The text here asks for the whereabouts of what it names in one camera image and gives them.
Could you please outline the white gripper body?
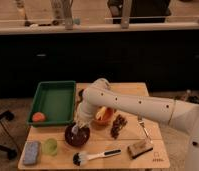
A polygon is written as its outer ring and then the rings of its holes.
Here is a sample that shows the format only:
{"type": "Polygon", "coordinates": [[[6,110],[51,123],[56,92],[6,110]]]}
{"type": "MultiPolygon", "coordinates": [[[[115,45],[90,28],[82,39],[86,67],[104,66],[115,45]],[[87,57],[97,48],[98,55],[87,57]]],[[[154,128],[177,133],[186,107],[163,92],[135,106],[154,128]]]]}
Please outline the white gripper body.
{"type": "Polygon", "coordinates": [[[82,115],[82,114],[77,113],[75,116],[75,122],[79,128],[83,128],[90,124],[91,117],[88,115],[82,115]]]}

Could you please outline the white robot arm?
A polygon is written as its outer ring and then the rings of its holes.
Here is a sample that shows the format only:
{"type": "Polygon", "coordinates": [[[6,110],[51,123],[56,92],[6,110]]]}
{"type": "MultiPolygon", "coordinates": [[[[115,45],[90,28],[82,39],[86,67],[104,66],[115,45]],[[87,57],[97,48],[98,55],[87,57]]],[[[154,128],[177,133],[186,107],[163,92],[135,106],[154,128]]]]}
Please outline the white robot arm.
{"type": "Polygon", "coordinates": [[[199,171],[199,104],[149,96],[113,92],[105,78],[99,78],[83,91],[76,113],[76,125],[82,128],[105,106],[146,119],[162,122],[190,135],[185,171],[199,171]]]}

